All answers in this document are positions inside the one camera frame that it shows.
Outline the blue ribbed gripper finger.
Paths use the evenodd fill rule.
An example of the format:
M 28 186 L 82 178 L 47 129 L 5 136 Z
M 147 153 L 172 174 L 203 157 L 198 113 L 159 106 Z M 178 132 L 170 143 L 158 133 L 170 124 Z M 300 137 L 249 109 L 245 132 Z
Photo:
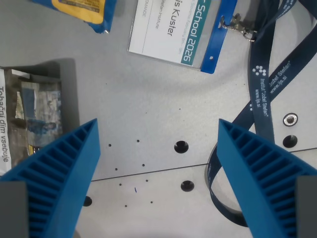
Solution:
M 93 119 L 1 176 L 1 181 L 26 184 L 31 238 L 73 237 L 100 155 Z
M 317 170 L 270 141 L 220 119 L 217 156 L 255 238 L 295 238 L 295 182 Z

